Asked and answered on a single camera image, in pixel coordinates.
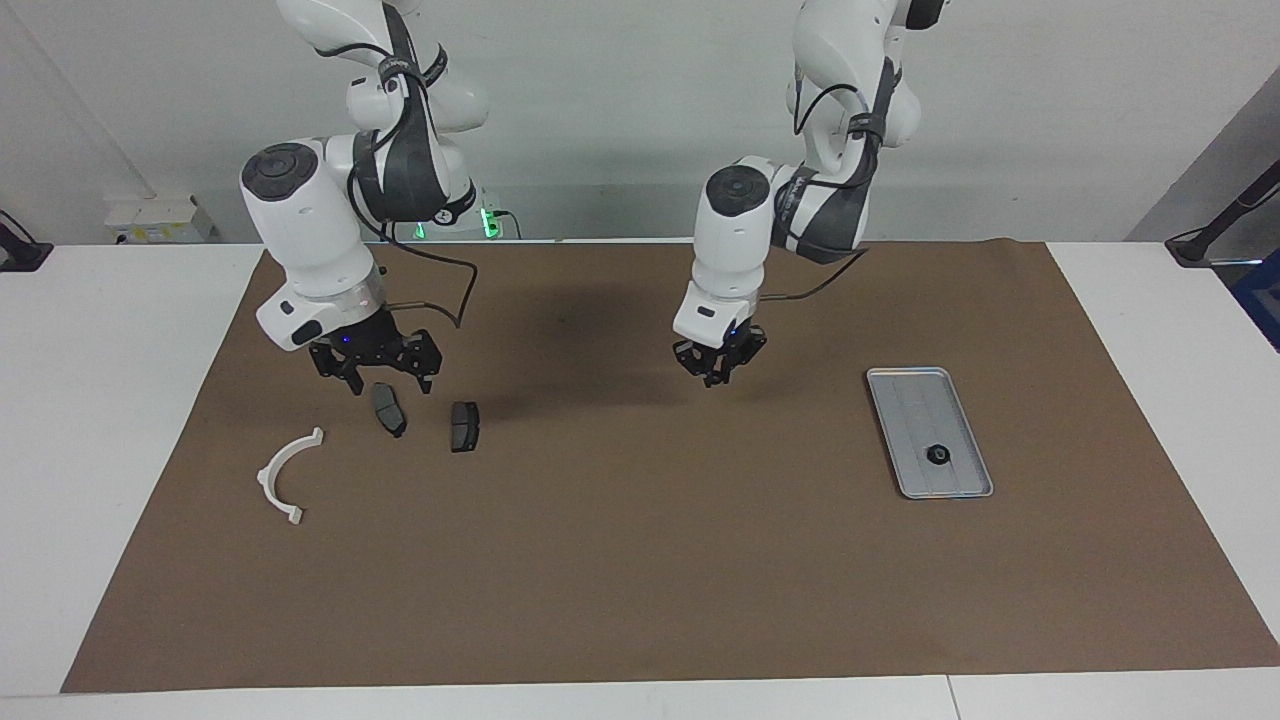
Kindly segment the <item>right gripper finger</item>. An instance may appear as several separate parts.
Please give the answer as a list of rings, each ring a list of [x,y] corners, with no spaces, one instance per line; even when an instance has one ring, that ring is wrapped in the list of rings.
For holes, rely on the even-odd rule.
[[[343,357],[326,343],[311,343],[310,357],[321,377],[337,378],[347,384],[353,396],[362,395],[365,383],[356,357]]]
[[[426,329],[401,337],[399,370],[416,379],[422,395],[431,393],[442,363],[442,351]]]

